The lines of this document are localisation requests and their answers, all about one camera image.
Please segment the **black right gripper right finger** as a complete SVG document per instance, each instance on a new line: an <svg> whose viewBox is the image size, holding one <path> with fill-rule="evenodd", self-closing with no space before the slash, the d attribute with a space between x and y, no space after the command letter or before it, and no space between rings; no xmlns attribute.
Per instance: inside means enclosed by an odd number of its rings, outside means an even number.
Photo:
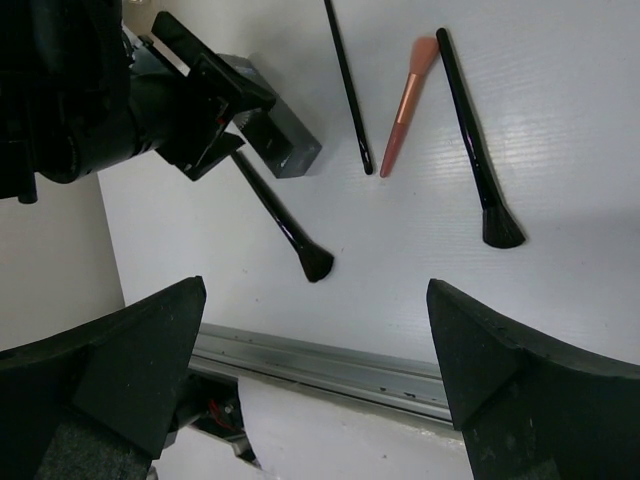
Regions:
<svg viewBox="0 0 640 480"><path fill-rule="evenodd" d="M452 423L476 479L636 479L639 368L555 339L433 279Z"/></svg>

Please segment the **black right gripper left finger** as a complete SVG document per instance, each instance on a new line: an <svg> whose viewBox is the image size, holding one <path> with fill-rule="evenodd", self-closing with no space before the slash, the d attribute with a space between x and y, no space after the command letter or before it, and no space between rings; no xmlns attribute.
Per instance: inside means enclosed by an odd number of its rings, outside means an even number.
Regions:
<svg viewBox="0 0 640 480"><path fill-rule="evenodd" d="M160 457L199 332L189 277L1 353L4 479L144 479Z"/></svg>

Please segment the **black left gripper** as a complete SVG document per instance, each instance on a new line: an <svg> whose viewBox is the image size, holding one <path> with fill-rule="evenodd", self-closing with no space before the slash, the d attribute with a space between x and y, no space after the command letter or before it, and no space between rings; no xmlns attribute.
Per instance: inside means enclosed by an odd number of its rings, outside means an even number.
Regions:
<svg viewBox="0 0 640 480"><path fill-rule="evenodd" d="M140 137L167 163L197 181L239 150L226 132L233 113L271 110L275 96L215 54L171 13L155 17L152 34L190 68L182 73L148 36L134 43L131 108Z"/></svg>

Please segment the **grey cosmetic box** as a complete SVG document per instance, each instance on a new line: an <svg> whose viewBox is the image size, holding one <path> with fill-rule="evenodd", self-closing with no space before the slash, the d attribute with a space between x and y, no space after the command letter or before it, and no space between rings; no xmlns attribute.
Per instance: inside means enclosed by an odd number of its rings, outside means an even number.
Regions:
<svg viewBox="0 0 640 480"><path fill-rule="evenodd" d="M249 59L227 54L221 58L276 99L269 111L254 109L236 115L235 126L276 178L304 176L321 144Z"/></svg>

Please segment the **black fan brush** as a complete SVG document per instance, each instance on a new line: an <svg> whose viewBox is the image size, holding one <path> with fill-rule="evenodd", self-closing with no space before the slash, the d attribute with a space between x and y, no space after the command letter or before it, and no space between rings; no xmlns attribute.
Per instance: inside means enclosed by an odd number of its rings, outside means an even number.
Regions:
<svg viewBox="0 0 640 480"><path fill-rule="evenodd" d="M479 196L483 241L496 249L519 247L525 243L526 237L504 203L451 36L446 28L441 27L436 31L436 39Z"/></svg>
<svg viewBox="0 0 640 480"><path fill-rule="evenodd" d="M295 250L307 280L317 283L325 279L332 271L335 257L307 235L243 152L236 151L231 158Z"/></svg>

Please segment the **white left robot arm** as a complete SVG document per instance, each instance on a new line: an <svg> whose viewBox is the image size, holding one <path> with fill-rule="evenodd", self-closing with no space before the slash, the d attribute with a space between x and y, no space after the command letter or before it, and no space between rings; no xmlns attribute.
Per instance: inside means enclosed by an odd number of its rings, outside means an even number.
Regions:
<svg viewBox="0 0 640 480"><path fill-rule="evenodd" d="M118 1L1 5L1 195L38 199L36 179L69 184L149 151L198 180L238 150L239 114L275 97L172 14L147 36Z"/></svg>

